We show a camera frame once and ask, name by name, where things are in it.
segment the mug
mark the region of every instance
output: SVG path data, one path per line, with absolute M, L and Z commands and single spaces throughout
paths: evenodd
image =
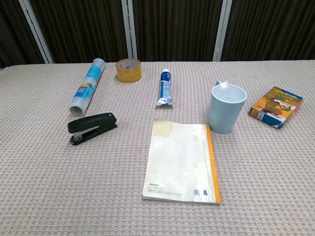
M 210 128 L 221 134 L 231 132 L 246 98 L 247 94 L 242 88 L 228 81 L 217 81 L 211 91 Z

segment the curtain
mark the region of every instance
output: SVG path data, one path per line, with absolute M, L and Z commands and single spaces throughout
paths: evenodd
M 222 0 L 133 0 L 141 61 L 212 61 Z
M 127 58 L 120 0 L 30 0 L 55 63 Z
M 223 61 L 315 59 L 309 0 L 233 0 Z
M 44 63 L 18 0 L 0 0 L 0 68 Z

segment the tape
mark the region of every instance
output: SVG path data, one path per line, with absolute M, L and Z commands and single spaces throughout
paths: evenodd
M 136 59 L 123 59 L 116 63 L 120 82 L 134 83 L 141 79 L 141 62 Z

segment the box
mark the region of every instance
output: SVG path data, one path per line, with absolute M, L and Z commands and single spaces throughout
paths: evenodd
M 280 129 L 302 102 L 303 97 L 273 87 L 251 107 L 249 114 Z

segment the stapler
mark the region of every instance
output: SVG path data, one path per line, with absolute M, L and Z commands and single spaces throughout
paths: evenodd
M 72 145 L 78 145 L 91 138 L 117 128 L 116 118 L 112 113 L 104 113 L 74 120 L 68 124 L 68 132 L 74 134 L 70 138 Z

